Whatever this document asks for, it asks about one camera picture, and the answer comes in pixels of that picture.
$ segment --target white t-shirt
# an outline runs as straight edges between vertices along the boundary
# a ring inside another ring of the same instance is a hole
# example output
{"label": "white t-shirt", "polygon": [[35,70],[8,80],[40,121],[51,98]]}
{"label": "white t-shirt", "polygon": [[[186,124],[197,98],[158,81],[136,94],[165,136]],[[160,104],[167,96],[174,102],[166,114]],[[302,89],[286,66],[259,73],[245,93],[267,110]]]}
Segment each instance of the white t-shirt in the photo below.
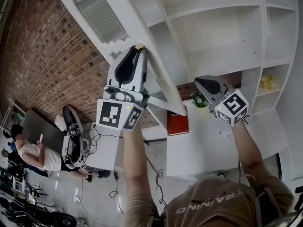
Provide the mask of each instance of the white t-shirt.
{"label": "white t-shirt", "polygon": [[[18,153],[20,157],[23,159],[22,154],[23,153],[29,153],[35,157],[39,157],[40,154],[40,148],[38,145],[35,144],[24,144],[19,150]],[[49,149],[48,147],[45,147],[45,160],[44,160],[44,167],[39,169],[51,171],[51,172],[58,172],[61,170],[61,156],[59,153],[55,152],[52,149]]]}

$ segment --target brick wall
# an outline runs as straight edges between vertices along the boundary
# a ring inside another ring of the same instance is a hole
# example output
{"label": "brick wall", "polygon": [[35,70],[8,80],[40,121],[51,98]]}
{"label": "brick wall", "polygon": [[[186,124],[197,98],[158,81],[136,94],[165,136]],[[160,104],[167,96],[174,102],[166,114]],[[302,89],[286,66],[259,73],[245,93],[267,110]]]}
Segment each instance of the brick wall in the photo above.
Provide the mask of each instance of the brick wall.
{"label": "brick wall", "polygon": [[[65,104],[95,121],[109,64],[60,0],[15,0],[0,46],[2,114],[11,98],[52,121]],[[144,113],[142,126],[154,125]]]}

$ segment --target black shoe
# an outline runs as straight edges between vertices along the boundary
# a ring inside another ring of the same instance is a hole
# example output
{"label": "black shoe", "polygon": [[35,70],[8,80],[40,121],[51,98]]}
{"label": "black shoe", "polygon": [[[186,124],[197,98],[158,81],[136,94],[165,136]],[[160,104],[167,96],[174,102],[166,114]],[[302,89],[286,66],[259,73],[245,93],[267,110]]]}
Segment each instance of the black shoe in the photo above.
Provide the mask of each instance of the black shoe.
{"label": "black shoe", "polygon": [[91,183],[93,177],[91,175],[88,176],[88,178],[86,178],[85,180],[88,181],[89,183]]}
{"label": "black shoe", "polygon": [[110,170],[98,171],[98,178],[107,178],[110,176]]}

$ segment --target red book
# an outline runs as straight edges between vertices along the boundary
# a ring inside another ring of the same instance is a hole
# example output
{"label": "red book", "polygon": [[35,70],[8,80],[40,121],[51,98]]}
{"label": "red book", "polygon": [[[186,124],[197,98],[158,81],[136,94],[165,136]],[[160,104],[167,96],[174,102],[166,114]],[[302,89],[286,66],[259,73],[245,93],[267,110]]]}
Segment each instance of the red book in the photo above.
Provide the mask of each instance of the red book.
{"label": "red book", "polygon": [[180,114],[167,111],[167,134],[168,136],[187,134],[188,133],[188,119],[187,115],[182,116]]}

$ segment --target small plant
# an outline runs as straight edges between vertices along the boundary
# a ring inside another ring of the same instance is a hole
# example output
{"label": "small plant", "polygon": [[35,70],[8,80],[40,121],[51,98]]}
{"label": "small plant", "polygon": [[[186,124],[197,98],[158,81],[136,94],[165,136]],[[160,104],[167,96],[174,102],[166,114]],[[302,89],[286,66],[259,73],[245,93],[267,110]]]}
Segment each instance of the small plant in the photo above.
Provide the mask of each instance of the small plant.
{"label": "small plant", "polygon": [[198,108],[204,108],[208,105],[206,98],[199,92],[191,94],[190,97],[193,99],[193,104]]}

